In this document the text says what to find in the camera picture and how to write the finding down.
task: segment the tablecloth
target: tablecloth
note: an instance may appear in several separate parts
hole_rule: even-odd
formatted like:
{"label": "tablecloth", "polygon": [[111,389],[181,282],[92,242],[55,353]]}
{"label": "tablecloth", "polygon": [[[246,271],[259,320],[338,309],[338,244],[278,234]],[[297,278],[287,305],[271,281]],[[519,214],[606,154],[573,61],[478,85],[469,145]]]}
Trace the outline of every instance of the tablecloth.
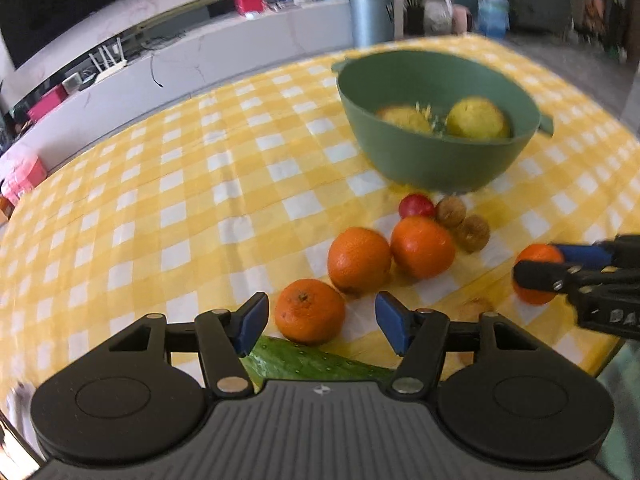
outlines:
{"label": "tablecloth", "polygon": [[[505,174],[464,197],[488,219],[489,245],[459,252],[432,280],[395,272],[388,290],[411,308],[454,318],[463,301],[485,296],[595,372],[616,339],[578,329],[563,298],[543,307],[519,302],[510,271],[534,241],[640,230],[638,142],[558,76],[484,38],[375,50],[384,48],[477,60],[520,83],[556,121],[552,139],[534,136]],[[326,281],[329,245],[349,226],[389,235],[408,188],[385,180],[358,148],[330,70],[344,55],[188,99],[78,156],[23,197],[0,244],[0,396],[16,380],[40,383],[146,313],[185,322],[212,308],[233,310],[257,290],[274,303],[293,280]],[[372,300],[350,299],[341,336],[326,349],[393,366],[398,358]],[[174,362],[197,373],[193,355]],[[460,366],[453,356],[446,374]]]}

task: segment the green bowl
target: green bowl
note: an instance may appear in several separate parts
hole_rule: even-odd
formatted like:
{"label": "green bowl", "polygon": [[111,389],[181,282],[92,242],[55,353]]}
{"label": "green bowl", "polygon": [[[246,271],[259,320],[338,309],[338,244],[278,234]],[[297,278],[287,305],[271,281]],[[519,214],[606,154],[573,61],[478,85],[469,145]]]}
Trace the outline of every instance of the green bowl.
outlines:
{"label": "green bowl", "polygon": [[[478,189],[503,173],[533,134],[553,133],[553,119],[499,72],[451,54],[395,50],[334,65],[344,111],[376,169],[402,184],[445,193]],[[376,117],[389,105],[431,105],[446,117],[460,99],[484,96],[507,115],[511,137],[467,140],[411,133]]]}

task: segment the table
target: table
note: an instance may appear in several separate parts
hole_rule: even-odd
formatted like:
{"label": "table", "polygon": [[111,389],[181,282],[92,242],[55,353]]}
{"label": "table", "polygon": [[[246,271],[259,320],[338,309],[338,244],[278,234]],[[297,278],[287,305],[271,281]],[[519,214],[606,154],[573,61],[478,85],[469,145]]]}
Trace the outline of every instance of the table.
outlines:
{"label": "table", "polygon": [[[478,60],[514,78],[556,120],[552,139],[534,136],[505,174],[464,197],[492,226],[489,245],[459,253],[432,280],[395,273],[388,290],[412,308],[453,317],[466,299],[485,296],[596,372],[616,339],[575,327],[562,298],[522,304],[510,271],[535,240],[592,242],[640,229],[638,142],[577,89],[484,38],[379,48]],[[273,303],[293,280],[327,280],[329,245],[348,226],[388,235],[408,188],[386,181],[358,149],[330,71],[344,55],[182,102],[78,156],[25,196],[0,244],[0,396],[16,380],[40,383],[149,312],[185,322],[235,309],[256,290]],[[398,358],[378,330],[372,299],[348,303],[342,334],[326,349],[393,366]],[[193,355],[174,362],[198,367]],[[451,356],[446,374],[460,366]]]}

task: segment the red box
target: red box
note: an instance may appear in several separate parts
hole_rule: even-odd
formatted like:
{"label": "red box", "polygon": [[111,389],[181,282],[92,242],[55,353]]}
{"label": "red box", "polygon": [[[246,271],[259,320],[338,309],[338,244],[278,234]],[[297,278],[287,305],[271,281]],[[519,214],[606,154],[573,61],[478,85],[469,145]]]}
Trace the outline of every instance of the red box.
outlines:
{"label": "red box", "polygon": [[54,86],[51,90],[44,94],[40,101],[34,104],[33,107],[31,107],[31,109],[27,112],[29,118],[34,123],[39,121],[67,97],[68,94],[61,84],[58,86]]}
{"label": "red box", "polygon": [[264,12],[264,0],[234,0],[236,10],[243,16],[248,12]]}
{"label": "red box", "polygon": [[2,195],[16,206],[22,195],[33,191],[46,177],[47,170],[38,156],[25,157],[13,172],[6,176],[2,183]]}

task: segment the green cucumber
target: green cucumber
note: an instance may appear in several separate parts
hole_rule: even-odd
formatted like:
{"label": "green cucumber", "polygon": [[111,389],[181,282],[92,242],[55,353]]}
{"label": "green cucumber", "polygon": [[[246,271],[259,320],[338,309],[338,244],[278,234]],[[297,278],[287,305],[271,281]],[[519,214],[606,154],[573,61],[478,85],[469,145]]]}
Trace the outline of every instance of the green cucumber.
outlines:
{"label": "green cucumber", "polygon": [[264,379],[297,381],[387,382],[395,370],[367,365],[284,339],[260,336],[242,364],[251,380],[261,386]]}

